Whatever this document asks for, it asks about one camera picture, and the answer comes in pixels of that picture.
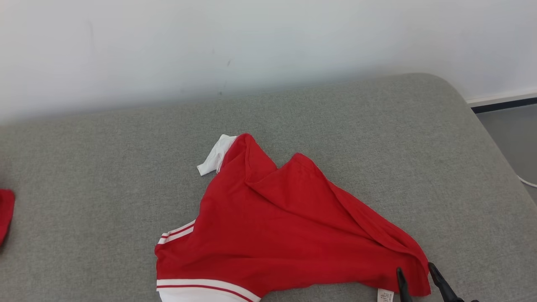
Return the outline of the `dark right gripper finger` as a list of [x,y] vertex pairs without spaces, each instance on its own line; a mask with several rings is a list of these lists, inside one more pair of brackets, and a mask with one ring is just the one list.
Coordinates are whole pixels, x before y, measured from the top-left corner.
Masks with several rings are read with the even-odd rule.
[[428,262],[428,269],[432,277],[432,281],[440,290],[444,302],[464,302],[462,298],[455,294],[449,283],[447,283],[434,263]]
[[413,302],[413,299],[408,289],[408,282],[405,278],[403,270],[401,268],[397,268],[396,274],[397,274],[397,281],[398,281],[398,286],[399,286],[400,302]]

